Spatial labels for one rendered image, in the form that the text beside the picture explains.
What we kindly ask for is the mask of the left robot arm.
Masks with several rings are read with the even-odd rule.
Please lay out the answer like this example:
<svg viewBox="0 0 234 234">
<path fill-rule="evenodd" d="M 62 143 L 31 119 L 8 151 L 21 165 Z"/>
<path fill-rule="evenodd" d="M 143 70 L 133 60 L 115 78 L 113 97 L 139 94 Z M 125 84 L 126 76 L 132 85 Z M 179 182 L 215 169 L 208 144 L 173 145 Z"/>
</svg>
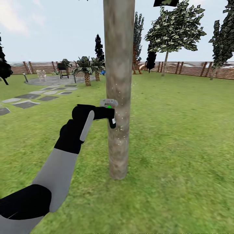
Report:
<svg viewBox="0 0 234 234">
<path fill-rule="evenodd" d="M 54 148 L 30 186 L 0 199 L 0 234 L 29 234 L 49 212 L 55 212 L 66 199 L 76 159 L 91 123 L 96 119 L 114 118 L 118 103 L 102 98 L 99 107 L 77 104 L 72 119 L 62 126 Z M 38 183 L 48 189 L 34 186 Z"/>
</svg>

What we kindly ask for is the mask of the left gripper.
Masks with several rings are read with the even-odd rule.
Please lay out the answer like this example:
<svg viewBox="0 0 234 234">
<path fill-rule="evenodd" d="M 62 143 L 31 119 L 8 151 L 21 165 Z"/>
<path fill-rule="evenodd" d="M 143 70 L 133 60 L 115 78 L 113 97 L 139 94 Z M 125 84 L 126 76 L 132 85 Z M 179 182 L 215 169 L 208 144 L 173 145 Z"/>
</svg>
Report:
<svg viewBox="0 0 234 234">
<path fill-rule="evenodd" d="M 114 109 L 106 108 L 106 107 L 98 107 L 101 111 L 101 116 L 99 119 L 105 119 L 105 118 L 114 118 Z"/>
</svg>

